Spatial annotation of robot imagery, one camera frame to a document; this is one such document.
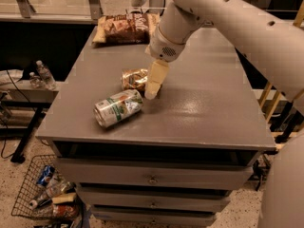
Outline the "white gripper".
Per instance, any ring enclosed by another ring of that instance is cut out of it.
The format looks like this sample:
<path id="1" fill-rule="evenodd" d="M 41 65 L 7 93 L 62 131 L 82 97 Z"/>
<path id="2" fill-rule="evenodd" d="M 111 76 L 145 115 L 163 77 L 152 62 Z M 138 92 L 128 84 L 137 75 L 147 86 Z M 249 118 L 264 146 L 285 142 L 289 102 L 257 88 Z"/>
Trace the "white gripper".
<path id="1" fill-rule="evenodd" d="M 150 38 L 147 53 L 155 60 L 148 68 L 147 82 L 145 84 L 144 97 L 153 100 L 166 78 L 169 65 L 178 59 L 185 48 L 186 41 L 179 37 L 170 37 L 163 34 L 161 27 L 157 26 Z"/>

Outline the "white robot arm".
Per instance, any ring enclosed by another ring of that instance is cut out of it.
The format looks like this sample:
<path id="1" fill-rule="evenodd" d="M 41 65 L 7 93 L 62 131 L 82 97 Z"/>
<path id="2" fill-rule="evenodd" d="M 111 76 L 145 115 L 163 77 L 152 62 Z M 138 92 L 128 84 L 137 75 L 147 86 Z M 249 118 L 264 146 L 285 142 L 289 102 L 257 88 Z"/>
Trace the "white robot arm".
<path id="1" fill-rule="evenodd" d="M 176 60 L 204 21 L 214 27 L 304 115 L 304 30 L 242 0 L 172 0 L 147 52 Z M 275 156 L 257 228 L 304 228 L 304 131 Z"/>

